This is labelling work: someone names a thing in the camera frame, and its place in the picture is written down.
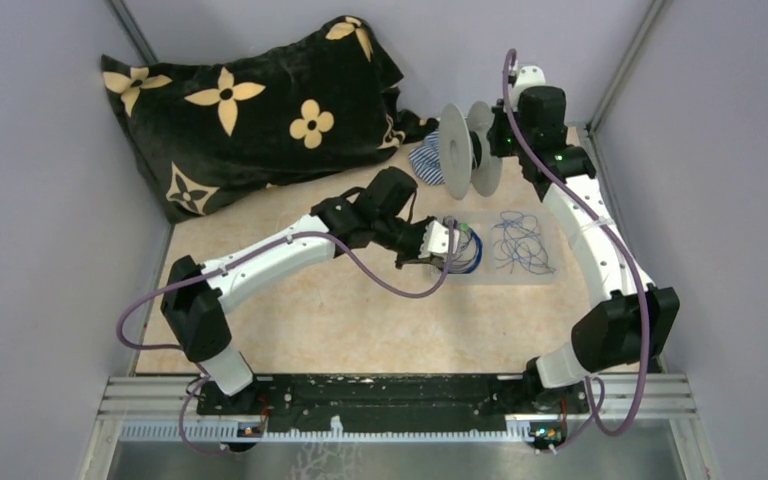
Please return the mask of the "white perforated cable spool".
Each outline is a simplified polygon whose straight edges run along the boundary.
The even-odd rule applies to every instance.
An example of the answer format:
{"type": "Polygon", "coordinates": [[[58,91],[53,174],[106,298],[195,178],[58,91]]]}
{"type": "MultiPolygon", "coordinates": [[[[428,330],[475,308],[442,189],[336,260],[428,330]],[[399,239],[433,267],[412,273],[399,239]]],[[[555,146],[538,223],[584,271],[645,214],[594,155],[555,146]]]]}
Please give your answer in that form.
{"type": "Polygon", "coordinates": [[[490,106],[477,101],[466,115],[447,104],[439,120],[439,162],[451,197],[462,200],[473,188],[492,196],[501,181],[502,159],[491,154],[488,134],[494,121],[490,106]]]}

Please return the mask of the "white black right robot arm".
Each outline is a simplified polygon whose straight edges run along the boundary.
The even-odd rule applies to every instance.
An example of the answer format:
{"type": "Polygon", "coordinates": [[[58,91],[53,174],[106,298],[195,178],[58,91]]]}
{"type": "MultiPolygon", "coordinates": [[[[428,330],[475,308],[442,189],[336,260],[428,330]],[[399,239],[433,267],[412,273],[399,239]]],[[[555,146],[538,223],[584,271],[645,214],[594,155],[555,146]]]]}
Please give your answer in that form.
{"type": "Polygon", "coordinates": [[[634,259],[605,205],[586,150],[568,143],[565,92],[554,86],[510,88],[493,107],[491,152],[515,156],[522,175],[554,216],[584,276],[590,311],[557,350],[528,362],[523,398],[550,411],[563,389],[603,370],[660,355],[680,300],[634,259]]]}

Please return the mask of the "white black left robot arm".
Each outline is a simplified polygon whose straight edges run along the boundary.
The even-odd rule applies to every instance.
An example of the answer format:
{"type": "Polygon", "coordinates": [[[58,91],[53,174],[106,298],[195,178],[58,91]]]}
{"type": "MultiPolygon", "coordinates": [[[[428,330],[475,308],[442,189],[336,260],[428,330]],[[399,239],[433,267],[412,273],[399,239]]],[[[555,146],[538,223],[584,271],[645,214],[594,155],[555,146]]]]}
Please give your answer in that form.
{"type": "Polygon", "coordinates": [[[371,244],[394,253],[397,268],[450,268],[460,240],[457,223],[402,217],[417,193],[418,184],[407,172],[388,167],[367,186],[319,202],[295,223],[245,249],[202,263],[185,256],[173,264],[161,313],[185,357],[219,388],[224,405],[245,414],[260,399],[256,375],[234,346],[227,320],[254,294],[341,255],[369,274],[356,252],[371,244]]]}

